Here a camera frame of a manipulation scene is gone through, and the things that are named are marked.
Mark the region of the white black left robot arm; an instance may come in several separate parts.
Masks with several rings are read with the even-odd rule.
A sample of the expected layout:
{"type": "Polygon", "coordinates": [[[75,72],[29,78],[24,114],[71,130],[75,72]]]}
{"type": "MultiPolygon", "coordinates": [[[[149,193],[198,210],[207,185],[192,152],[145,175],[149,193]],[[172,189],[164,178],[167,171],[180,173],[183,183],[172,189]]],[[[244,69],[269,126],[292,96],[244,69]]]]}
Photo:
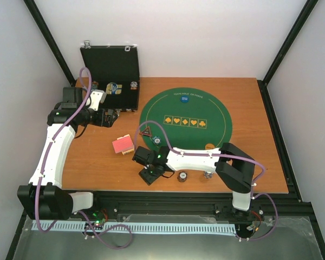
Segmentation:
{"type": "Polygon", "coordinates": [[[47,118],[47,137],[37,168],[27,185],[18,188],[17,196],[34,220],[67,220],[83,210],[90,218],[101,214],[102,205],[92,192],[68,193],[62,188],[62,175],[68,150],[79,136],[80,126],[112,127],[118,115],[100,108],[106,92],[98,89],[65,87],[63,100],[47,118]]]}

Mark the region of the orange round blind button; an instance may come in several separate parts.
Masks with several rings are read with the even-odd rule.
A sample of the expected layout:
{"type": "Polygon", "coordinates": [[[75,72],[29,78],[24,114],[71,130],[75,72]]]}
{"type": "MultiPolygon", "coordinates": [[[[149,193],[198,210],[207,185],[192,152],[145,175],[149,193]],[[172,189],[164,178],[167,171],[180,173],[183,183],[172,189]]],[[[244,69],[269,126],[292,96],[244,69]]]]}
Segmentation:
{"type": "Polygon", "coordinates": [[[215,145],[212,144],[212,143],[208,143],[208,144],[205,145],[205,149],[206,149],[206,150],[212,150],[212,149],[214,149],[214,148],[216,148],[216,147],[215,147],[215,145]]]}

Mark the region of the brown poker chip stack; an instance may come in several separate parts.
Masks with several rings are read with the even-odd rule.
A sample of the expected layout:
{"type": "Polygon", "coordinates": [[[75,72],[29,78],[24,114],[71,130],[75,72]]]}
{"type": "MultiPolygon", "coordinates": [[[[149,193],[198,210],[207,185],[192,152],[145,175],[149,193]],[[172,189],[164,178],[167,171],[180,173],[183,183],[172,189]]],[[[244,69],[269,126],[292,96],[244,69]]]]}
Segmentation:
{"type": "Polygon", "coordinates": [[[179,182],[183,183],[187,180],[187,173],[186,172],[179,172],[177,179],[179,182]]]}

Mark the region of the blue round blind button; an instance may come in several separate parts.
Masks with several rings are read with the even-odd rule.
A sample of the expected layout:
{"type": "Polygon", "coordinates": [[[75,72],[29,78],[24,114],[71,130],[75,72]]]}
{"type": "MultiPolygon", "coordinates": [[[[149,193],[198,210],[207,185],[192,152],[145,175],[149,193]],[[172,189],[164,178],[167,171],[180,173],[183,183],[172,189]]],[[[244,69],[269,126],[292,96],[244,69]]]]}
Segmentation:
{"type": "Polygon", "coordinates": [[[180,97],[180,101],[181,101],[182,103],[188,103],[189,100],[190,100],[190,98],[189,98],[188,95],[182,95],[182,96],[180,97]]]}

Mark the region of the teal chip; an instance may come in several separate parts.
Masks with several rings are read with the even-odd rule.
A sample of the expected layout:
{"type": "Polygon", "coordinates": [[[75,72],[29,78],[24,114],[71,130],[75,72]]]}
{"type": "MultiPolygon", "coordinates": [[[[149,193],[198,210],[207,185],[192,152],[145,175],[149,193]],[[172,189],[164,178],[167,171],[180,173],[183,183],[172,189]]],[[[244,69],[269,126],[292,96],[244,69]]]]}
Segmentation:
{"type": "Polygon", "coordinates": [[[152,142],[153,142],[156,146],[161,145],[161,137],[159,137],[159,136],[153,136],[153,137],[152,137],[152,142]]]}

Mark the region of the purple poker chip stack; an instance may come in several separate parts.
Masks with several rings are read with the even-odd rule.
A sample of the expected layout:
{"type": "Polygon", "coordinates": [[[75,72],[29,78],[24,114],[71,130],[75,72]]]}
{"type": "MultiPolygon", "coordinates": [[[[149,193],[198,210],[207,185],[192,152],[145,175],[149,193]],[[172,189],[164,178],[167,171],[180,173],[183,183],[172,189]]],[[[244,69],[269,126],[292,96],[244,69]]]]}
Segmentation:
{"type": "Polygon", "coordinates": [[[213,172],[207,172],[207,171],[205,171],[204,172],[204,177],[206,179],[211,179],[213,177],[213,172]]]}

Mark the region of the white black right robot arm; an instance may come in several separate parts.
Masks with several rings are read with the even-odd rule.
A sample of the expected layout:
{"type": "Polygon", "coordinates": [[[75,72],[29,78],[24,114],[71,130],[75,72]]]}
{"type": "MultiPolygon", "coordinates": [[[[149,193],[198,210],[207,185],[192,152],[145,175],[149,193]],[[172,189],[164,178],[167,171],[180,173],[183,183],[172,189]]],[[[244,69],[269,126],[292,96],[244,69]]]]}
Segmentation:
{"type": "Polygon", "coordinates": [[[165,172],[194,170],[215,173],[232,191],[233,208],[241,211],[250,208],[255,162],[231,143],[207,150],[162,146],[154,151],[139,146],[132,160],[143,166],[139,176],[147,185],[162,177],[165,172]]]}

